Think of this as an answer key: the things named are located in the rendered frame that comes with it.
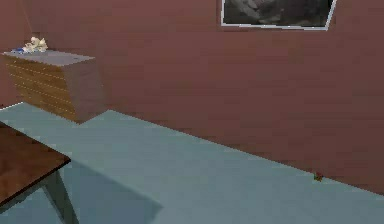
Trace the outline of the brown wooden chest of drawers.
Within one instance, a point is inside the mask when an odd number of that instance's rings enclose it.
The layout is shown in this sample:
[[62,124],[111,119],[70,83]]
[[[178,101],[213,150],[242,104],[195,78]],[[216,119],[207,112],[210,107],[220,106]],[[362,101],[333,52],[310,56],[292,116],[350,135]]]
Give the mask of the brown wooden chest of drawers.
[[78,124],[107,110],[95,57],[52,50],[2,56],[23,102]]

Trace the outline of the cream crumpled object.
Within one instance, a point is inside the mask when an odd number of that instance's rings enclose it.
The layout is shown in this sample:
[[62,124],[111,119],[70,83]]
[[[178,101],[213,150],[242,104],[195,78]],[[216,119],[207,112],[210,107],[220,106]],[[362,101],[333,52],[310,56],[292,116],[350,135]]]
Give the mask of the cream crumpled object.
[[46,41],[44,38],[39,39],[37,37],[32,37],[31,42],[27,43],[23,47],[23,51],[26,53],[33,53],[33,52],[45,52],[48,49],[48,46],[46,44]]

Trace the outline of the brown wooden table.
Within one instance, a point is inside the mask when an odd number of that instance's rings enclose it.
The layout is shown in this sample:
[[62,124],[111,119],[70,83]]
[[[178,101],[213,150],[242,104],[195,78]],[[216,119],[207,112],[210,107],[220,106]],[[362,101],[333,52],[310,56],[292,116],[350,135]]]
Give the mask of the brown wooden table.
[[63,224],[79,224],[59,170],[71,159],[0,122],[0,214],[43,189]]

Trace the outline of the framed dark wall picture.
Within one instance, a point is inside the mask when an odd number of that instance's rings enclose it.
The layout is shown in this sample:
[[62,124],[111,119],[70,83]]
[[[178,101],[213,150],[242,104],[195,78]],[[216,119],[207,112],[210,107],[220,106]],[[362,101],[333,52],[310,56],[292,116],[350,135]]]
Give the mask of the framed dark wall picture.
[[327,31],[337,0],[220,0],[220,26]]

